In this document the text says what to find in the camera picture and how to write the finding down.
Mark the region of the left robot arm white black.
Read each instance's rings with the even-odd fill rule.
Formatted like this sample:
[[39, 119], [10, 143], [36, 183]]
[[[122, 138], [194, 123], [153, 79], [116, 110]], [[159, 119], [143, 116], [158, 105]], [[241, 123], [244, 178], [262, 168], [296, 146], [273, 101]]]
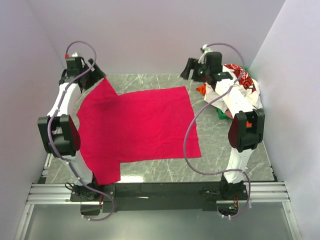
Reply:
[[58, 82], [59, 92], [51, 110], [39, 117], [37, 126], [45, 151], [59, 158], [75, 178], [75, 185], [84, 186], [82, 195], [96, 200], [100, 188], [92, 183], [94, 174], [80, 153], [81, 138], [72, 115], [83, 91], [106, 75], [92, 58], [85, 63], [81, 56], [65, 56], [66, 69]]

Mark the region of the magenta red t shirt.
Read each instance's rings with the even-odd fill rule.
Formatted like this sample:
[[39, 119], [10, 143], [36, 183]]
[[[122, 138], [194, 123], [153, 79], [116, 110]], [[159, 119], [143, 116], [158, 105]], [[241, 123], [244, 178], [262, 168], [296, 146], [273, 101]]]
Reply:
[[76, 115], [80, 153], [99, 185], [119, 181], [121, 163], [202, 155], [184, 86], [119, 95], [103, 79]]

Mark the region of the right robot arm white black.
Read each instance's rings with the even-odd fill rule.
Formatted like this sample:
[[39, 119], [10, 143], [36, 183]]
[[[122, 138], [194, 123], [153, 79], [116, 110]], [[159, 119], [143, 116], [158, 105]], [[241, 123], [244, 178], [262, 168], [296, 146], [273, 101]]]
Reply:
[[220, 57], [189, 58], [180, 76], [211, 86], [217, 97], [208, 105], [223, 100], [232, 116], [228, 131], [230, 157], [226, 170], [219, 172], [219, 190], [213, 195], [223, 200], [249, 197], [251, 188], [244, 183], [250, 179], [246, 167], [252, 153], [263, 140], [265, 113], [245, 98], [240, 87], [256, 91], [254, 82], [248, 80], [246, 70], [242, 67], [223, 71]]

